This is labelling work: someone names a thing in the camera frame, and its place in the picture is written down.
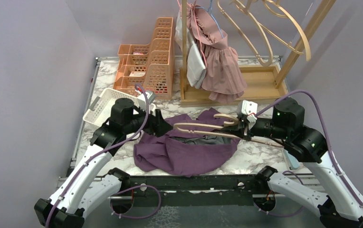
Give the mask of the purple cloth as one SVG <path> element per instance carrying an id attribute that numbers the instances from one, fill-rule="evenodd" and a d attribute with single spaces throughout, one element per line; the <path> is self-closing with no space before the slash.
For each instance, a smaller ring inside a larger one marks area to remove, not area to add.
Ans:
<path id="1" fill-rule="evenodd" d="M 143 171 L 160 169 L 190 177 L 222 166 L 238 149 L 239 139 L 170 130 L 161 137 L 144 133 L 134 145 L 134 163 Z"/>

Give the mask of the pink clothes pile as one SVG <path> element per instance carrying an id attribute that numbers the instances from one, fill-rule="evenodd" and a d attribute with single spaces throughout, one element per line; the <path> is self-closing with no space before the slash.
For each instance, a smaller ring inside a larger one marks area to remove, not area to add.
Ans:
<path id="1" fill-rule="evenodd" d="M 187 27 L 200 45 L 191 7 L 187 12 Z M 239 68 L 238 54 L 229 46 L 227 33 L 222 30 L 224 38 L 221 37 L 217 25 L 204 9 L 196 8 L 195 12 L 208 65 L 201 89 L 210 91 L 209 99 L 212 101 L 231 103 L 243 96 L 247 89 Z"/>

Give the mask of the white skirt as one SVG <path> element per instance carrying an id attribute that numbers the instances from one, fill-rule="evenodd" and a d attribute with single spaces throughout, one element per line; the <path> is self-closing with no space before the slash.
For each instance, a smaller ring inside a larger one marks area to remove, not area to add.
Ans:
<path id="1" fill-rule="evenodd" d="M 202 59 L 199 47 L 197 45 L 196 39 L 193 37 L 189 29 L 187 31 L 187 79 L 190 86 L 200 89 L 202 82 L 206 75 L 206 67 Z M 178 13 L 175 28 L 175 41 L 182 49 L 182 18 L 181 13 Z"/>

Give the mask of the pink wire hanger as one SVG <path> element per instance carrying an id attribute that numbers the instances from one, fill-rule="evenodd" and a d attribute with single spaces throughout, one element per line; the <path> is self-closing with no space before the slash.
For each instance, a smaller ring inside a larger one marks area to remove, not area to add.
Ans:
<path id="1" fill-rule="evenodd" d="M 207 65 L 207 59 L 206 59 L 206 57 L 205 57 L 205 54 L 204 54 L 204 52 L 203 52 L 203 44 L 202 44 L 202 40 L 201 40 L 201 37 L 200 37 L 200 32 L 199 32 L 199 25 L 198 25 L 198 22 L 197 22 L 197 17 L 196 17 L 196 12 L 195 12 L 195 10 L 196 10 L 196 2 L 197 1 L 195 1 L 194 3 L 193 3 L 193 5 L 192 5 L 192 7 L 191 7 L 191 9 L 192 9 L 192 20 L 194 21 L 194 23 L 195 23 L 195 26 L 196 26 L 196 30 L 197 30 L 197 36 L 198 36 L 198 41 L 199 41 L 199 44 L 200 44 L 200 46 L 199 46 L 199 51 L 201 52 L 201 55 L 202 55 L 202 58 L 203 58 L 203 61 L 204 61 L 204 64 L 205 64 L 205 67 L 207 67 L 208 65 Z"/>

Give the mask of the blue wire hanger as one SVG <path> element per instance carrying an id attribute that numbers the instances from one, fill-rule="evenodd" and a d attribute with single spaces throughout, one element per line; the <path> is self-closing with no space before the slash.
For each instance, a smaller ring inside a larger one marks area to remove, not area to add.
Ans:
<path id="1" fill-rule="evenodd" d="M 218 22 L 217 22 L 217 20 L 215 19 L 215 17 L 213 16 L 213 10 L 212 10 L 212 5 L 213 5 L 213 0 L 210 0 L 210 4 L 209 4 L 209 6 L 208 6 L 208 8 L 206 9 L 206 8 L 204 8 L 204 7 L 201 7 L 201 6 L 199 6 L 199 7 L 197 7 L 196 6 L 196 8 L 198 8 L 198 9 L 204 9 L 209 15 L 210 15 L 210 17 L 213 19 L 213 21 L 215 22 L 215 24 L 217 25 L 217 28 L 218 28 L 218 30 L 219 30 L 219 32 L 220 32 L 220 35 L 221 35 L 221 37 L 222 38 L 224 38 L 224 35 L 223 35 L 223 33 L 222 33 L 222 29 L 220 28 L 220 26 L 219 26 L 219 24 L 218 24 Z"/>

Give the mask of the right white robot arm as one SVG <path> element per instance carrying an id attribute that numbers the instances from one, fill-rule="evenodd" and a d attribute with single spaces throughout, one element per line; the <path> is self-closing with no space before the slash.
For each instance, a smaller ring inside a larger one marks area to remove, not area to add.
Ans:
<path id="1" fill-rule="evenodd" d="M 280 98 L 270 119 L 258 118 L 250 125 L 248 116 L 241 114 L 236 125 L 225 126 L 221 132 L 246 141 L 254 136 L 281 140 L 284 149 L 307 167 L 324 188 L 324 192 L 310 189 L 266 166 L 255 175 L 258 192 L 270 190 L 285 195 L 315 213 L 327 228 L 363 228 L 362 194 L 341 171 L 322 133 L 304 125 L 304 116 L 304 107 L 295 99 Z"/>

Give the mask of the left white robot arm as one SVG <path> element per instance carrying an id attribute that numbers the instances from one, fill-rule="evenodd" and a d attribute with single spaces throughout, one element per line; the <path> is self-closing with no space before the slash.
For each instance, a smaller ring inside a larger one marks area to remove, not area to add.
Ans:
<path id="1" fill-rule="evenodd" d="M 39 199 L 34 210 L 46 228 L 81 228 L 88 215 L 106 198 L 124 195 L 129 190 L 129 174 L 114 168 L 91 186 L 100 170 L 130 139 L 145 132 L 163 136 L 173 126 L 162 117 L 159 109 L 151 112 L 148 104 L 136 106 L 129 98 L 116 99 L 110 116 L 93 133 L 89 151 L 65 182 L 48 199 Z"/>

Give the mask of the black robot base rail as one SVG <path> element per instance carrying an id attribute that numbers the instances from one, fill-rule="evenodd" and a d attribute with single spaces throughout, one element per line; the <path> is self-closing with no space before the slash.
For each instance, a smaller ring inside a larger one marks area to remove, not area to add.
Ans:
<path id="1" fill-rule="evenodd" d="M 116 208 L 188 207 L 188 206 L 252 206 L 255 194 L 266 195 L 267 182 L 277 170 L 265 166 L 257 174 L 199 176 L 132 176 L 119 168 L 107 174 L 118 177 L 121 193 L 112 196 Z"/>

